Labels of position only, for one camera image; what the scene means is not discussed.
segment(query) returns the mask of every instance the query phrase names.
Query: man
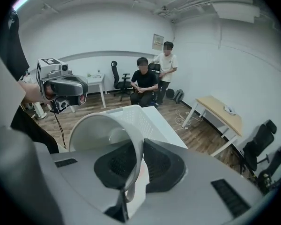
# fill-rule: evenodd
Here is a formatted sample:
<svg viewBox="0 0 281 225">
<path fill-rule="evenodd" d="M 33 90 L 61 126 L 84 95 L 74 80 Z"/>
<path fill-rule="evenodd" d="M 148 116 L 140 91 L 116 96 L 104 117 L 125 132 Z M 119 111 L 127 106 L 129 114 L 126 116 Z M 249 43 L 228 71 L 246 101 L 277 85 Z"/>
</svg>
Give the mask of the man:
<svg viewBox="0 0 281 225">
<path fill-rule="evenodd" d="M 157 78 L 153 71 L 148 70 L 148 60 L 146 58 L 137 59 L 137 70 L 131 79 L 131 86 L 135 92 L 130 96 L 132 105 L 139 104 L 141 107 L 147 106 L 154 90 L 158 89 Z"/>
<path fill-rule="evenodd" d="M 152 61 L 152 63 L 159 63 L 161 66 L 156 107 L 163 103 L 165 92 L 172 80 L 172 74 L 177 71 L 178 62 L 176 55 L 172 54 L 173 47 L 174 44 L 172 42 L 165 42 L 163 44 L 163 53 L 159 54 Z"/>
<path fill-rule="evenodd" d="M 25 90 L 24 103 L 36 103 L 44 101 L 38 84 L 31 84 L 19 81 L 28 70 L 29 65 L 26 61 L 19 39 L 19 18 L 15 11 L 11 11 L 2 24 L 0 31 L 0 57 L 7 66 L 9 72 Z M 45 88 L 47 98 L 51 98 L 54 92 L 50 87 Z M 58 153 L 58 145 L 53 137 L 37 125 L 34 120 L 18 108 L 11 127 L 15 130 L 26 133 L 34 142 L 43 143 L 47 146 L 50 153 Z"/>
</svg>

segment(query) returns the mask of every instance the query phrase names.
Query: gray machine surface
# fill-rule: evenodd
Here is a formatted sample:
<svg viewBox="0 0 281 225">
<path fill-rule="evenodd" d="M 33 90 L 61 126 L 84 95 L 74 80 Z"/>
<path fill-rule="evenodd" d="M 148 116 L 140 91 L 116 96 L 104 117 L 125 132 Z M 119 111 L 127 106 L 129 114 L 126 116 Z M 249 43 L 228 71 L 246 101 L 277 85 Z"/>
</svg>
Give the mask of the gray machine surface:
<svg viewBox="0 0 281 225">
<path fill-rule="evenodd" d="M 217 159 L 197 152 L 185 151 L 172 144 L 154 141 L 156 144 L 178 154 L 185 162 L 187 171 L 182 180 L 165 193 L 150 193 L 145 202 L 127 224 L 224 224 L 233 216 L 211 183 L 224 178 L 237 193 L 254 206 L 262 199 L 260 191 L 238 173 Z M 94 173 L 96 158 L 110 152 L 121 144 L 81 152 L 50 154 L 45 146 L 36 144 L 37 155 L 48 188 L 57 201 L 65 224 L 88 223 L 90 209 L 97 208 L 102 220 L 96 224 L 114 224 L 117 221 L 102 214 L 117 202 L 119 191 L 104 187 Z M 54 164 L 67 158 L 77 163 L 57 168 Z"/>
</svg>

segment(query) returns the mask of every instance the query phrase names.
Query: white plastic basket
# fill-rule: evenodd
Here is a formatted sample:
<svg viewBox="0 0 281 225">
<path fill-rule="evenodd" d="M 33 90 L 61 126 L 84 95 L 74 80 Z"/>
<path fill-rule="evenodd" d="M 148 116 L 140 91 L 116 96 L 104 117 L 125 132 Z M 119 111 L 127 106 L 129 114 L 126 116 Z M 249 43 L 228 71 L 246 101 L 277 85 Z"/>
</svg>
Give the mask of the white plastic basket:
<svg viewBox="0 0 281 225">
<path fill-rule="evenodd" d="M 121 108 L 116 108 L 103 113 L 108 113 L 115 116 L 117 119 L 134 125 L 142 134 L 143 138 L 166 142 L 166 138 L 162 135 L 159 129 L 154 125 L 150 118 L 144 113 L 138 105 L 131 105 Z"/>
</svg>

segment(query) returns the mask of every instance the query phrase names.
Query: white t-shirt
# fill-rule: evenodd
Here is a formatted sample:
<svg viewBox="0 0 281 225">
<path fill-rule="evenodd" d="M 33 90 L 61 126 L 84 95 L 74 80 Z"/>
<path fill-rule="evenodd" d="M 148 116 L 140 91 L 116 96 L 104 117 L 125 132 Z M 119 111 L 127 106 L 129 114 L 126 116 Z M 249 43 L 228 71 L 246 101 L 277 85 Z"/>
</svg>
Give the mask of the white t-shirt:
<svg viewBox="0 0 281 225">
<path fill-rule="evenodd" d="M 178 67 L 177 56 L 174 54 L 170 54 L 169 56 L 165 56 L 164 53 L 159 54 L 156 58 L 153 59 L 154 63 L 158 63 L 161 66 L 161 72 L 168 72 L 172 68 Z M 162 77 L 162 81 L 171 82 L 173 73 L 168 73 Z"/>
</svg>

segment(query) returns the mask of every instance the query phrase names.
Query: dark pants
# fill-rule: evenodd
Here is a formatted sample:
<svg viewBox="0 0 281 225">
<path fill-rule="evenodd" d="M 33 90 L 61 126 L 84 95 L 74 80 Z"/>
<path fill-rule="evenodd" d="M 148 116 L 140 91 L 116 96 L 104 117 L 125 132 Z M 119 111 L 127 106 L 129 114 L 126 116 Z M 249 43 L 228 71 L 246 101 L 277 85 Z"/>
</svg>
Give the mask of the dark pants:
<svg viewBox="0 0 281 225">
<path fill-rule="evenodd" d="M 157 93 L 157 103 L 161 104 L 163 103 L 163 98 L 165 95 L 165 92 L 167 91 L 167 88 L 169 86 L 170 82 L 165 82 L 165 81 L 161 81 L 158 84 L 158 93 Z"/>
<path fill-rule="evenodd" d="M 146 91 L 144 93 L 138 93 L 135 91 L 130 96 L 131 105 L 140 105 L 146 107 L 152 101 L 152 91 Z"/>
</svg>

